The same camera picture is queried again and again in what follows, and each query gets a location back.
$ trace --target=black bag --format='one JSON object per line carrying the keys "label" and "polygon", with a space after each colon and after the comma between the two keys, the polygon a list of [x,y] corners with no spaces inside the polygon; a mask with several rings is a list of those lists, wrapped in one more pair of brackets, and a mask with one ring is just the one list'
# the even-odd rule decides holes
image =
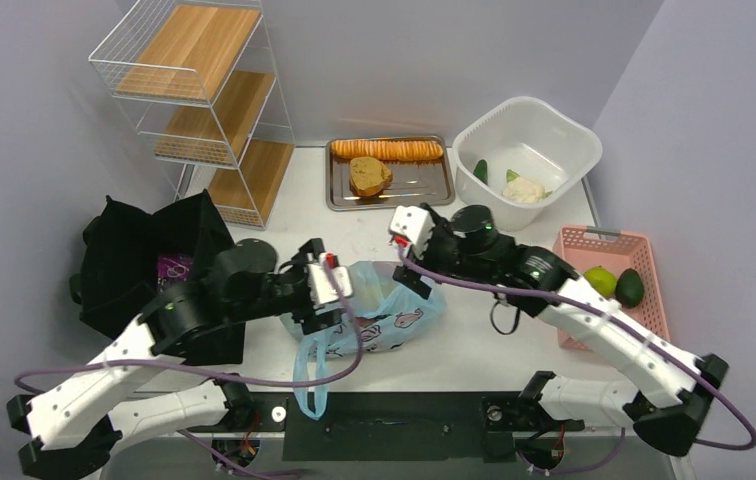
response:
{"label": "black bag", "polygon": [[[111,339],[157,296],[158,256],[192,257],[189,278],[194,279],[234,245],[206,190],[154,214],[107,197],[104,211],[83,236],[87,248],[81,272],[69,280],[72,299],[83,307],[81,321]],[[192,346],[187,363],[242,363],[244,341],[245,324],[203,337]]]}

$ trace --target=blue bag handle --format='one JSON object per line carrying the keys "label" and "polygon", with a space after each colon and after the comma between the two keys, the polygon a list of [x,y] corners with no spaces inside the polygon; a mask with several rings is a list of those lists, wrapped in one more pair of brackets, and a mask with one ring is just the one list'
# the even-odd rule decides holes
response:
{"label": "blue bag handle", "polygon": [[[303,382],[310,380],[307,373],[307,361],[310,358],[310,349],[316,344],[316,371],[313,372],[314,378],[325,378],[328,376],[328,367],[325,363],[325,351],[328,350],[328,339],[325,332],[317,332],[314,335],[308,335],[299,342],[299,350],[296,354],[296,360],[293,364],[293,381]],[[325,414],[325,407],[328,404],[328,384],[318,385],[313,390],[313,406],[310,409],[308,403],[308,391],[306,388],[294,388],[293,393],[299,409],[308,418],[319,420]]]}

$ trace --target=pink crate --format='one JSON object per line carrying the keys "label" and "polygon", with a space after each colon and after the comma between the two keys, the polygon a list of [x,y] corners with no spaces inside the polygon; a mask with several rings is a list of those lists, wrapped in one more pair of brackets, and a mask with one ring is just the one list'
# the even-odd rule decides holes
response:
{"label": "pink crate", "polygon": [[[649,237],[634,232],[567,225],[558,233],[552,251],[581,273],[598,266],[617,277],[628,268],[637,270],[646,293],[640,305],[625,309],[625,313],[655,335],[669,341],[669,329]],[[588,350],[583,343],[562,330],[558,330],[558,344],[561,348]]]}

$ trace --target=cauliflower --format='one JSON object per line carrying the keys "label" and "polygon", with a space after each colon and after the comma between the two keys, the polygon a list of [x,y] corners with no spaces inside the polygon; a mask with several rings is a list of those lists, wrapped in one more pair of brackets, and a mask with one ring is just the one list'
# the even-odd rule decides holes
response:
{"label": "cauliflower", "polygon": [[502,195],[519,203],[536,203],[549,195],[543,185],[525,177],[516,177],[505,185]]}

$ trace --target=purple package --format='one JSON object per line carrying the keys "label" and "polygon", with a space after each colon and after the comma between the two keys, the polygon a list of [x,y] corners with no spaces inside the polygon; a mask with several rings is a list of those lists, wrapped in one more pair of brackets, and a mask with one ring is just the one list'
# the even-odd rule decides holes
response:
{"label": "purple package", "polygon": [[157,293],[176,283],[183,283],[190,276],[192,257],[182,253],[157,257]]}

